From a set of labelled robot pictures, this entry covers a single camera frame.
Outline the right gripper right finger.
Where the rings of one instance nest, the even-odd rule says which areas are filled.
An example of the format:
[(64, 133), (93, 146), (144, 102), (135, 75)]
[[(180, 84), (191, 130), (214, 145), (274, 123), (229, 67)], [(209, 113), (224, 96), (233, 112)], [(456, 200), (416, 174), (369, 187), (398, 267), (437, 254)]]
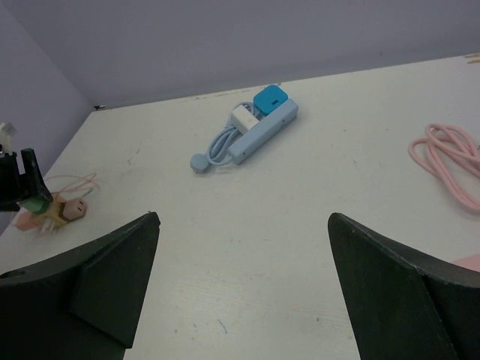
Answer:
[(479, 273), (341, 213), (328, 237), (362, 359), (478, 359)]

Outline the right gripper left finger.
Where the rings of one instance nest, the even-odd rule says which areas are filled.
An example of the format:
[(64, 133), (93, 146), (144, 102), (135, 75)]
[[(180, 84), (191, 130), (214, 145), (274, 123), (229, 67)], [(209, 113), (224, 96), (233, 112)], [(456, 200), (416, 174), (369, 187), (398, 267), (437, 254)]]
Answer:
[(149, 212), (100, 238), (1, 275), (2, 359), (123, 359), (160, 234)]

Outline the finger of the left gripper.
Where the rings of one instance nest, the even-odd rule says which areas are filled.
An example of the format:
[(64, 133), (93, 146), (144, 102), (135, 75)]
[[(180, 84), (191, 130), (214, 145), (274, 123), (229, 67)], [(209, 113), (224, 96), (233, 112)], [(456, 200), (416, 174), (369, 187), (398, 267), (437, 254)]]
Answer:
[(53, 195), (44, 183), (35, 151), (26, 148), (20, 154), (24, 173), (20, 173), (16, 152), (1, 156), (1, 210), (20, 210), (19, 202), (31, 198), (53, 201)]

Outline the green plug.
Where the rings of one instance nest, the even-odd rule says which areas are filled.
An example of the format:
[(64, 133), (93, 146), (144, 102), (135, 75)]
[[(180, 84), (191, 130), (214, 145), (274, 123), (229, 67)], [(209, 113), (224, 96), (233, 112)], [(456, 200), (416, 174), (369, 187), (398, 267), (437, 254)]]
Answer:
[(31, 198), (19, 202), (19, 205), (33, 215), (41, 215), (48, 210), (50, 203), (49, 200)]

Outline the beige cube socket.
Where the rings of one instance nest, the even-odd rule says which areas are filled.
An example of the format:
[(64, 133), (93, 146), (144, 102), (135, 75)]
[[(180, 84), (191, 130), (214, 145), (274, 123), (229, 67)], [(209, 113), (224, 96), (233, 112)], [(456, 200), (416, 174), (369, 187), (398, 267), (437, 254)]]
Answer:
[(52, 232), (70, 222), (63, 214), (67, 200), (58, 192), (55, 192), (52, 198), (53, 201), (49, 204), (48, 209), (37, 216), (37, 225), (41, 231)]

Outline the pink charger plug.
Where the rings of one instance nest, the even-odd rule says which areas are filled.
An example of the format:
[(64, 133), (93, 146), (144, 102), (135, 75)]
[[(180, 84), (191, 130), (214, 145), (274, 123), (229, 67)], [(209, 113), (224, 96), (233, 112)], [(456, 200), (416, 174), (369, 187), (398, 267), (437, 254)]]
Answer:
[(24, 211), (16, 217), (14, 226), (22, 231), (39, 230), (41, 225), (37, 222), (37, 217), (29, 211)]

